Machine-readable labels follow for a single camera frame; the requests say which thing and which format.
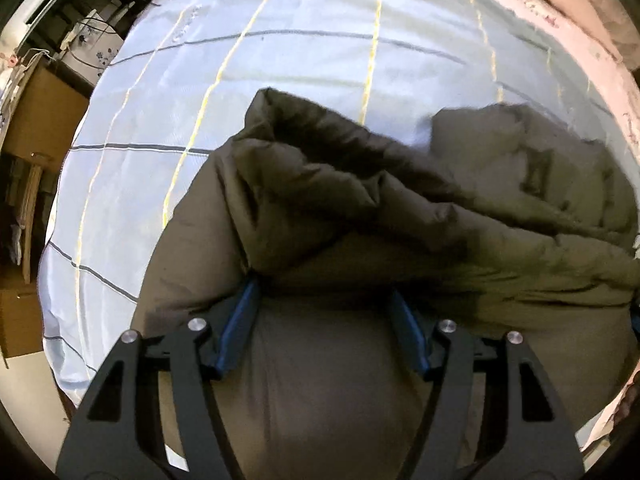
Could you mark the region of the dark olive puffer jacket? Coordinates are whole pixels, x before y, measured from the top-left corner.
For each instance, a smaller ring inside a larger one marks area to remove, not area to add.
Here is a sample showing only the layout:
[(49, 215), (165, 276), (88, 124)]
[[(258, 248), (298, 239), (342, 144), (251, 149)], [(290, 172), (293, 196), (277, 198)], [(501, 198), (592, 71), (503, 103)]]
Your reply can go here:
[(525, 105), (441, 110), (409, 146), (264, 89), (175, 208), (132, 325), (169, 333), (254, 281), (250, 346), (215, 387), (244, 474), (390, 479), (430, 392), (393, 355), (394, 300), (518, 330), (579, 429), (639, 359), (637, 232), (605, 145)]

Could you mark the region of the light blue checked bedsheet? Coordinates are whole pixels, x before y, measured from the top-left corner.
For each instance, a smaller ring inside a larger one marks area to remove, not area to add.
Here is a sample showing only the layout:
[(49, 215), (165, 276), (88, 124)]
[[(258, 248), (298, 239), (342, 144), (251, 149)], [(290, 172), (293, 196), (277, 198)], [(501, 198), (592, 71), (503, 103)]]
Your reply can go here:
[(39, 263), (44, 353), (70, 403), (130, 326), (172, 210), (265, 87), (422, 148), (439, 110), (528, 104), (639, 177), (575, 59), (495, 0), (153, 0), (76, 130)]

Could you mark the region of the cardboard box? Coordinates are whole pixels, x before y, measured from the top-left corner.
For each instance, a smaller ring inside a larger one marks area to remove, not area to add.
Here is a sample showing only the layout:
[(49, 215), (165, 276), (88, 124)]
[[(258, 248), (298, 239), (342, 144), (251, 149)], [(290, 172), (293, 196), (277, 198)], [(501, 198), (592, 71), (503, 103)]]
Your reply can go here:
[(32, 66), (18, 93), (1, 151), (58, 174), (89, 100), (43, 62)]

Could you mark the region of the pink floral bedding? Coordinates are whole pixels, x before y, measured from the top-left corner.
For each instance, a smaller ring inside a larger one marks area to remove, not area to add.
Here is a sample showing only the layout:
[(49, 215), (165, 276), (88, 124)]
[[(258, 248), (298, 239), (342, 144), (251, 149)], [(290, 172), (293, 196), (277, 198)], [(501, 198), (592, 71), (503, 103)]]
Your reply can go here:
[(495, 0), (552, 36), (600, 93), (622, 130), (627, 148), (639, 156), (639, 88), (620, 50), (589, 0)]

